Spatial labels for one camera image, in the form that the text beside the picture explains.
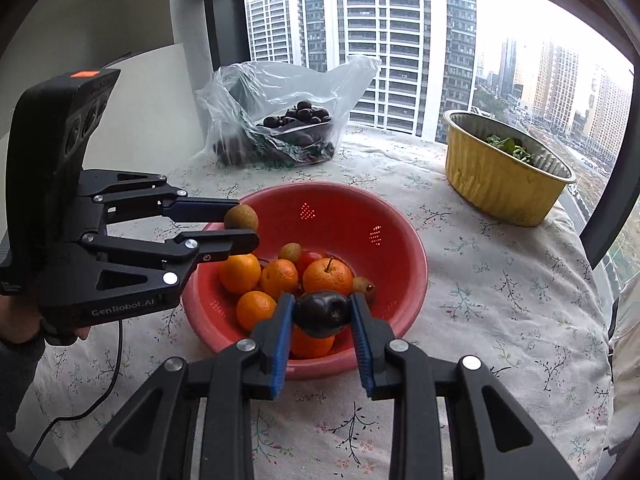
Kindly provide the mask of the person forearm grey sleeve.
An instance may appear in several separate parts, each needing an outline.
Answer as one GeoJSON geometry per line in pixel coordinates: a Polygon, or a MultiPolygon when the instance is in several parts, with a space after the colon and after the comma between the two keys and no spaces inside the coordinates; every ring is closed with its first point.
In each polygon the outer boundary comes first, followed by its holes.
{"type": "Polygon", "coordinates": [[[40,333],[21,344],[1,339],[0,427],[6,432],[15,429],[17,412],[34,380],[44,348],[40,333]]]}

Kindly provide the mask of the person left hand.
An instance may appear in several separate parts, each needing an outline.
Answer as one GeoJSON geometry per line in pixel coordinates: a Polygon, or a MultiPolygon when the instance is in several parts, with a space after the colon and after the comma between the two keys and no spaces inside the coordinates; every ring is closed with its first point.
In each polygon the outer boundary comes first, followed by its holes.
{"type": "Polygon", "coordinates": [[[12,344],[24,344],[34,338],[40,330],[38,308],[17,296],[2,296],[0,304],[1,338],[12,344]]]}

